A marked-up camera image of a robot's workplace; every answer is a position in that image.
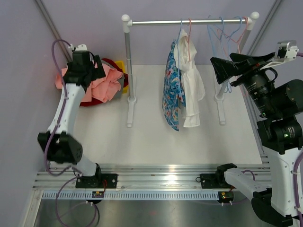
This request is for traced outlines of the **salmon pink skirt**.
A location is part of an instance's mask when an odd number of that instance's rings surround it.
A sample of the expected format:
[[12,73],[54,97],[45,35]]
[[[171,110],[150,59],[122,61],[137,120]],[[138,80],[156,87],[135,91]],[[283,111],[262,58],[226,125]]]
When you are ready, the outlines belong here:
[[107,73],[105,78],[97,79],[90,84],[84,98],[80,103],[81,106],[91,106],[104,103],[103,99],[105,98],[107,91],[107,85],[105,84],[106,78]]

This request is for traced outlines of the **blue hanger salmon skirt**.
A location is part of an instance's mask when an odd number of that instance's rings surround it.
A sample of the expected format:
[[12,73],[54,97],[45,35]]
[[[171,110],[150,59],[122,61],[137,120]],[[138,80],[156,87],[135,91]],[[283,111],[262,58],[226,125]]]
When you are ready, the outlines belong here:
[[[219,41],[221,44],[221,49],[222,49],[224,58],[227,58],[229,56],[229,54],[231,53],[231,43],[235,43],[237,45],[237,51],[240,52],[240,41],[242,39],[243,34],[241,34],[238,38],[236,37],[236,34],[242,27],[243,19],[240,16],[237,16],[234,19],[239,19],[240,23],[239,23],[238,27],[234,31],[232,31],[229,35],[226,33],[226,31],[224,31],[224,25],[222,25],[221,29],[219,27],[217,28],[217,33],[219,32],[219,30],[221,31]],[[222,44],[223,37],[227,43],[227,51],[225,50],[224,45]]]

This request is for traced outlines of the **white pleated skirt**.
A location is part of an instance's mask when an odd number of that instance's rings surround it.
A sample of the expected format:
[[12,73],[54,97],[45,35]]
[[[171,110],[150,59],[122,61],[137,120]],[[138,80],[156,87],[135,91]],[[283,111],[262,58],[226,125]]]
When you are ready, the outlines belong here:
[[181,83],[186,99],[186,106],[183,109],[183,118],[185,119],[183,127],[193,128],[200,125],[199,101],[205,97],[205,87],[202,81],[202,77],[195,64],[195,56],[197,54],[197,50],[191,40],[191,62],[188,62],[187,36],[187,32],[182,29],[178,44]]

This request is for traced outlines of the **blue wire hanger grey skirt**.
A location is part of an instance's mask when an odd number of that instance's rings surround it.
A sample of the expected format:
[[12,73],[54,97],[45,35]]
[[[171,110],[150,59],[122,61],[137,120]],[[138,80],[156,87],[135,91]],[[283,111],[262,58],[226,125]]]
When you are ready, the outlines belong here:
[[215,45],[215,41],[217,40],[217,36],[215,34],[215,31],[213,30],[213,27],[211,25],[207,25],[207,32],[211,44],[211,49],[214,57],[218,57],[217,49]]

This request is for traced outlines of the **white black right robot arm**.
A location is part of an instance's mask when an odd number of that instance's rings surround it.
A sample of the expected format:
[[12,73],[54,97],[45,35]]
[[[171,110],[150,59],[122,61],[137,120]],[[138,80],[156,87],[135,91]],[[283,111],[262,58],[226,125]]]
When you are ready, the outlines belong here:
[[211,58],[217,82],[231,77],[233,87],[243,85],[260,112],[257,123],[261,144],[267,149],[271,186],[247,177],[235,164],[218,166],[213,174],[196,180],[203,189],[239,190],[250,202],[259,219],[276,227],[289,227],[303,220],[303,190],[300,164],[303,158],[303,129],[296,119],[303,111],[303,82],[299,79],[275,87],[266,72],[302,56],[286,49],[282,56],[272,52],[263,56],[232,53],[230,60]]

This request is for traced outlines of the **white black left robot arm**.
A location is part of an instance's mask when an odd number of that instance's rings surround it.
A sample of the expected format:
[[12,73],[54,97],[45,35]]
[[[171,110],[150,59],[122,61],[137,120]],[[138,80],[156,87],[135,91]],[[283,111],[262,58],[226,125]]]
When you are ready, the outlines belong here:
[[40,132],[37,141],[44,152],[45,165],[50,171],[49,163],[66,164],[59,176],[67,170],[75,173],[76,188],[117,187],[117,174],[105,174],[98,163],[83,155],[80,142],[73,137],[76,115],[81,100],[85,96],[90,83],[103,78],[105,72],[99,56],[88,50],[74,50],[72,61],[67,64],[66,73],[61,74],[62,94],[54,119],[46,132]]

